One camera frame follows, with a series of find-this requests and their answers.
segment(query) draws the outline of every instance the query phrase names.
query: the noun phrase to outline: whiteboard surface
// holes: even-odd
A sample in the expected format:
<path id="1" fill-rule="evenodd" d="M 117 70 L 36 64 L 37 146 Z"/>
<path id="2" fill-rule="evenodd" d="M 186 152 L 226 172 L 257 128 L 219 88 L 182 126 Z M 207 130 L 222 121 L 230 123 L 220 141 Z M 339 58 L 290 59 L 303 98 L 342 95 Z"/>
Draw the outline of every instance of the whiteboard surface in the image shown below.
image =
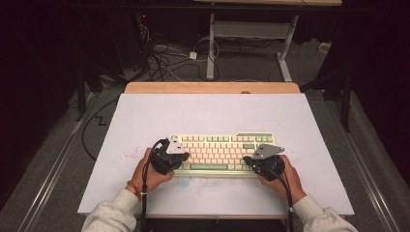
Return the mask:
<path id="1" fill-rule="evenodd" d="M 147 147 L 170 134 L 272 132 L 306 193 L 354 215 L 304 94 L 123 94 L 78 212 L 112 200 Z M 286 218 L 286 203 L 256 178 L 174 177 L 148 194 L 151 218 Z"/>

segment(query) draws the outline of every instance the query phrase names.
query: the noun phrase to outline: person's left hand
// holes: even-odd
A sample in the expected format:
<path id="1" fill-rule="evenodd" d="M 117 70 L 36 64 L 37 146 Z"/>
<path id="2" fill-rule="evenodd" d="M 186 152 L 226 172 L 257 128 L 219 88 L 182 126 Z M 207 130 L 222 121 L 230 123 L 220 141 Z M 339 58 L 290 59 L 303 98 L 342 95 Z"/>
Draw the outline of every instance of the person's left hand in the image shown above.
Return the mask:
<path id="1" fill-rule="evenodd" d="M 142 190 L 142 172 L 145 163 L 150 156 L 151 148 L 147 148 L 145 151 L 145 156 L 142 160 L 139 161 L 138 166 L 136 167 L 135 171 L 133 172 L 131 182 L 138 188 L 138 190 Z M 147 174 L 147 192 L 154 190 L 160 184 L 167 182 L 172 179 L 174 176 L 174 172 L 171 171 L 166 175 L 162 175 L 158 173 L 152 165 L 148 167 L 148 174 Z M 135 193 L 135 189 L 131 185 L 127 185 L 126 189 L 132 193 Z"/>

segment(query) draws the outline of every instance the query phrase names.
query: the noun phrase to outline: beige keyboard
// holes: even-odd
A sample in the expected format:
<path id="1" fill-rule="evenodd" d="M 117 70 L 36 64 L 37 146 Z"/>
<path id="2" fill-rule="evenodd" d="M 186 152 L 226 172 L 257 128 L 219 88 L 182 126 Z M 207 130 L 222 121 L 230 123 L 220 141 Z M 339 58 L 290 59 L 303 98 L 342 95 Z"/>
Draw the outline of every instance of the beige keyboard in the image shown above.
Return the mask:
<path id="1" fill-rule="evenodd" d="M 241 132 L 237 134 L 172 134 L 190 157 L 176 175 L 214 177 L 254 177 L 244 162 L 260 144 L 276 145 L 270 132 Z"/>

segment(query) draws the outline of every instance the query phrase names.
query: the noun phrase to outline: cable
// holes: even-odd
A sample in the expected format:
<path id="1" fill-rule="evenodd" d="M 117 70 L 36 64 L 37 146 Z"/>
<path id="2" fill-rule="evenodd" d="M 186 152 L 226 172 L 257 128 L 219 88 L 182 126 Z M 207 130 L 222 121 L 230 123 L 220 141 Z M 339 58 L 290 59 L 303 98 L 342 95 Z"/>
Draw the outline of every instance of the cable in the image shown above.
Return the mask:
<path id="1" fill-rule="evenodd" d="M 162 74 L 162 67 L 161 67 L 161 63 L 162 60 L 160 60 L 158 57 L 153 56 L 153 58 L 155 59 L 155 61 L 157 62 L 158 65 L 158 70 L 160 71 L 160 75 L 161 75 L 161 81 L 163 81 L 163 74 Z"/>
<path id="2" fill-rule="evenodd" d="M 165 68 L 169 73 L 171 73 L 175 78 L 177 78 L 179 81 L 181 81 L 181 82 L 185 82 L 185 80 L 183 80 L 183 79 L 180 79 L 178 76 L 176 76 L 175 74 L 174 74 L 174 72 L 172 72 L 171 70 L 169 70 L 169 69 L 167 69 L 167 68 Z"/>
<path id="3" fill-rule="evenodd" d="M 145 49 L 145 47 L 147 47 L 148 42 L 150 40 L 150 30 L 148 30 L 148 28 L 142 24 L 139 24 L 138 27 L 140 27 L 139 29 L 144 29 L 143 32 L 141 32 L 142 36 L 141 36 L 141 40 L 145 41 L 145 45 L 142 47 L 142 49 Z"/>
<path id="4" fill-rule="evenodd" d="M 246 46 L 251 47 L 251 48 L 244 49 L 244 50 L 253 50 L 253 49 L 256 49 L 256 48 L 266 48 L 266 47 L 270 46 L 275 41 L 275 39 L 265 39 L 265 40 L 263 40 L 261 45 L 253 45 L 252 43 L 259 43 L 259 41 L 255 41 L 255 40 L 253 40 L 253 41 L 251 41 L 251 40 L 247 40 L 247 41 L 242 40 L 241 41 L 240 38 L 234 38 L 234 40 L 228 40 L 227 38 L 220 38 L 220 37 L 218 37 L 218 39 L 222 39 L 222 40 L 225 40 L 225 41 L 233 42 L 235 44 L 246 45 Z"/>
<path id="5" fill-rule="evenodd" d="M 112 100 L 112 101 L 109 101 L 108 103 L 106 103 L 102 108 L 100 108 L 96 113 L 94 113 L 93 116 L 90 117 L 90 119 L 89 119 L 89 120 L 87 121 L 87 123 L 85 124 L 84 129 L 82 130 L 82 134 L 81 134 L 81 143 L 82 143 L 82 146 L 83 146 L 85 152 L 87 153 L 87 155 L 88 155 L 93 161 L 97 160 L 97 158 L 95 158 L 95 157 L 90 153 L 90 151 L 88 150 L 87 146 L 85 145 L 85 141 L 84 141 L 84 133 L 85 133 L 85 130 L 87 129 L 87 127 L 88 127 L 88 125 L 90 124 L 91 120 L 93 120 L 93 119 L 97 116 L 97 114 L 99 114 L 103 109 L 105 109 L 107 106 L 109 106 L 109 105 L 112 104 L 113 102 L 117 102 L 117 101 L 118 101 L 118 98 L 117 98 L 116 100 Z"/>
<path id="6" fill-rule="evenodd" d="M 274 171 L 272 171 L 271 169 L 266 169 L 269 172 L 271 172 L 272 174 L 275 175 L 275 177 L 283 184 L 284 189 L 286 190 L 286 194 L 287 194 L 287 206 L 289 207 L 288 210 L 288 223 L 287 225 L 289 226 L 289 231 L 293 232 L 294 231 L 294 227 L 293 227 L 293 200 L 292 200 L 292 192 L 290 191 L 290 187 L 289 187 L 289 181 L 287 179 L 287 175 L 286 172 L 283 171 L 283 174 L 286 178 L 286 183 L 283 181 L 283 179 Z"/>
<path id="7" fill-rule="evenodd" d="M 281 60 L 281 61 L 279 61 L 279 63 L 278 63 L 271 71 L 268 72 L 268 81 L 271 80 L 270 74 L 273 73 L 275 70 L 277 70 L 277 69 L 280 67 L 280 64 L 281 64 L 283 61 L 284 61 L 284 59 Z"/>
<path id="8" fill-rule="evenodd" d="M 173 48 L 173 47 L 170 47 L 170 46 L 164 46 L 164 45 L 154 45 L 154 48 L 156 47 L 156 46 L 159 46 L 159 47 L 166 47 L 166 50 L 165 51 L 162 51 L 162 52 L 160 52 L 160 53 L 164 53 L 164 52 L 166 52 L 168 49 L 171 49 L 171 50 L 175 50 L 175 51 L 178 51 L 178 54 L 181 56 L 185 56 L 185 57 L 188 57 L 188 55 L 186 55 L 186 54 L 184 54 L 182 51 L 180 51 L 180 50 L 178 50 L 178 49 L 176 49 L 176 48 Z"/>
<path id="9" fill-rule="evenodd" d="M 199 43 L 201 43 L 201 42 L 203 42 L 203 41 L 206 41 L 206 40 L 208 40 L 208 41 L 210 41 L 210 42 L 213 42 L 213 43 L 217 46 L 217 55 L 214 56 L 214 59 L 217 58 L 218 55 L 220 54 L 220 47 L 218 46 L 218 44 L 217 44 L 217 42 L 216 42 L 215 40 L 211 40 L 211 39 L 209 39 L 208 37 L 205 37 L 205 38 L 202 38 L 201 40 L 199 40 L 199 41 L 196 43 L 196 46 L 193 47 L 193 50 L 192 50 L 192 51 L 195 52 L 196 47 L 199 45 Z"/>
<path id="10" fill-rule="evenodd" d="M 141 213 L 141 232 L 145 232 L 145 219 L 146 219 L 146 215 L 147 215 L 147 178 L 148 178 L 148 169 L 150 167 L 150 162 L 153 159 L 153 154 L 155 149 L 157 148 L 157 146 L 161 143 L 164 143 L 166 141 L 166 139 L 160 139 L 159 141 L 157 141 L 154 146 L 151 148 L 151 152 L 150 155 L 148 156 L 147 162 L 144 164 L 143 168 L 142 168 L 142 213 Z"/>
<path id="11" fill-rule="evenodd" d="M 198 77 L 199 77 L 199 79 L 201 79 L 201 80 L 203 80 L 203 81 L 207 81 L 206 79 L 202 78 L 202 76 L 201 76 L 201 70 L 200 70 L 199 66 L 197 66 L 196 64 L 185 64 L 185 65 L 182 65 L 182 66 L 180 66 L 180 67 L 178 67 L 178 68 L 176 68 L 176 69 L 171 70 L 171 72 L 174 72 L 174 71 L 176 71 L 176 70 L 178 70 L 178 69 L 180 69 L 180 68 L 182 68 L 182 67 L 184 67 L 184 66 L 189 66 L 189 65 L 191 65 L 191 66 L 196 66 L 196 68 L 197 68 L 197 70 L 198 70 Z"/>

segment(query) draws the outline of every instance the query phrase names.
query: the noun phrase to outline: black hand-mounted device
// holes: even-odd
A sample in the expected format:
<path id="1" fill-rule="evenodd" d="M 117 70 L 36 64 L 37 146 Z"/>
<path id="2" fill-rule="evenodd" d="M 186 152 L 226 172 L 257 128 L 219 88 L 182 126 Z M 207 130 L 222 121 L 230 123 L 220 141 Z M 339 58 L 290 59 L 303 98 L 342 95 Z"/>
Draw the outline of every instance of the black hand-mounted device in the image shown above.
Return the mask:
<path id="1" fill-rule="evenodd" d="M 256 174 L 271 182 L 283 173 L 284 162 L 278 155 L 283 151 L 281 147 L 261 144 L 251 157 L 244 157 L 244 161 Z"/>
<path id="2" fill-rule="evenodd" d="M 263 176 L 268 181 L 274 181 L 279 179 L 286 189 L 287 193 L 287 204 L 289 206 L 288 211 L 288 225 L 289 231 L 293 232 L 293 206 L 292 206 L 292 192 L 289 188 L 289 183 L 285 183 L 280 175 L 284 171 L 284 162 L 278 155 L 283 152 L 284 148 L 277 147 L 269 144 L 261 144 L 256 149 L 251 157 L 244 157 L 244 161 L 249 165 L 252 170 L 261 176 Z"/>
<path id="3" fill-rule="evenodd" d="M 150 161 L 154 169 L 162 175 L 179 168 L 190 156 L 185 152 L 176 135 L 172 135 L 169 139 L 162 139 L 161 145 L 160 148 L 155 148 Z"/>

